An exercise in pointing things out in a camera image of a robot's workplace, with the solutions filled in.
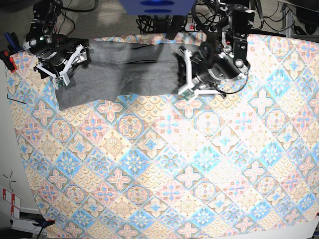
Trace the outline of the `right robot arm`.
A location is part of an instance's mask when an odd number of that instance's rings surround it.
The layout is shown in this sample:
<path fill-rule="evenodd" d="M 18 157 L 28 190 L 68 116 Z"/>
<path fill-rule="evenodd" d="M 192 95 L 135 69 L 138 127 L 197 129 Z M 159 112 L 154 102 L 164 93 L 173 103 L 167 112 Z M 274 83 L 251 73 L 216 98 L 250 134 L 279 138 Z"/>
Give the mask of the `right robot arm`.
<path fill-rule="evenodd" d="M 61 0 L 41 0 L 33 6 L 33 20 L 25 37 L 23 49 L 36 56 L 38 63 L 34 71 L 42 78 L 50 77 L 55 88 L 70 84 L 69 76 L 73 70 L 89 64 L 89 41 L 69 38 L 59 34 L 56 23 L 60 14 L 64 15 Z"/>

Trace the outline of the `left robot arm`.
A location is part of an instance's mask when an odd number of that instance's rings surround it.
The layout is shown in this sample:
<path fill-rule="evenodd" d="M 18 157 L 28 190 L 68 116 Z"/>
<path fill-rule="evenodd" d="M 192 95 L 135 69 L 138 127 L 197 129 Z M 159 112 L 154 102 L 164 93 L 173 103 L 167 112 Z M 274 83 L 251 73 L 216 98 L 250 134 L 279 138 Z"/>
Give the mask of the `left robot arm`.
<path fill-rule="evenodd" d="M 185 82 L 178 94 L 187 101 L 198 96 L 230 95 L 222 82 L 248 81 L 247 38 L 251 31 L 257 3 L 254 0 L 206 0 L 206 6 L 222 18 L 213 30 L 199 19 L 196 5 L 191 8 L 196 26 L 207 39 L 195 52 L 181 47 L 185 65 Z"/>

